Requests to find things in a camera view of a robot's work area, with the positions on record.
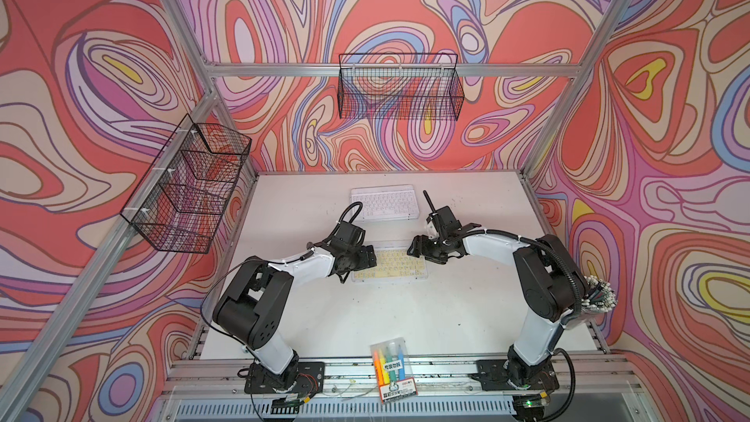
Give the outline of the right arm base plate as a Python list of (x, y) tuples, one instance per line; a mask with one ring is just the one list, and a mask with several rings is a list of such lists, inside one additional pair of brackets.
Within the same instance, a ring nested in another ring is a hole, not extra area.
[(484, 391), (554, 392), (560, 388), (552, 361), (526, 365), (520, 359), (480, 359), (469, 377)]

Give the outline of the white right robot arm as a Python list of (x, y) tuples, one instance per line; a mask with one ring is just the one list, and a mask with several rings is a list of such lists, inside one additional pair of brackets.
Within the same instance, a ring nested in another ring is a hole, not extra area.
[(554, 234), (527, 238), (475, 223), (463, 225), (447, 206), (430, 213), (427, 225), (431, 234), (416, 236), (409, 256), (438, 265), (479, 256), (515, 267), (529, 311), (509, 348), (505, 371), (514, 387), (529, 386), (549, 363), (564, 329), (582, 314), (589, 293), (570, 252)]

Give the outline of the white key keyboard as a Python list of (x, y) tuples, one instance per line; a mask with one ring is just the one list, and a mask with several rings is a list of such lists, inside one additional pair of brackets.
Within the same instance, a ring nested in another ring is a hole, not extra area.
[(350, 199), (362, 203), (357, 218), (363, 222), (415, 220), (420, 213), (412, 185), (353, 189)]

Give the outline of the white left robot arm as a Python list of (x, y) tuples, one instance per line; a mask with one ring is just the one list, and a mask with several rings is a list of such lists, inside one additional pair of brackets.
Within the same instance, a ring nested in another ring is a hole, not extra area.
[(376, 265), (365, 229), (340, 221), (324, 240), (310, 243), (297, 256), (251, 256), (243, 261), (214, 307), (212, 322), (248, 349), (270, 375), (294, 374), (298, 355), (279, 334), (292, 289), (327, 277), (345, 283), (351, 273)]

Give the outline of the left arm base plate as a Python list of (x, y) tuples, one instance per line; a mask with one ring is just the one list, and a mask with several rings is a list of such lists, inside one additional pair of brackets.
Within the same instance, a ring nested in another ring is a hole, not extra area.
[(324, 388), (325, 363), (293, 361), (281, 374), (272, 373), (259, 363), (251, 363), (240, 369), (237, 376), (244, 380), (244, 393), (248, 395), (314, 396)]

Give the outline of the yellow key keyboard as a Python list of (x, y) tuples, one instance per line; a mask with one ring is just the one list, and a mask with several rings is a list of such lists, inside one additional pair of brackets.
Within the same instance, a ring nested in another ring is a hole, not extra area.
[(354, 283), (413, 283), (429, 277), (426, 262), (409, 256), (404, 248), (376, 248), (376, 266), (353, 273)]

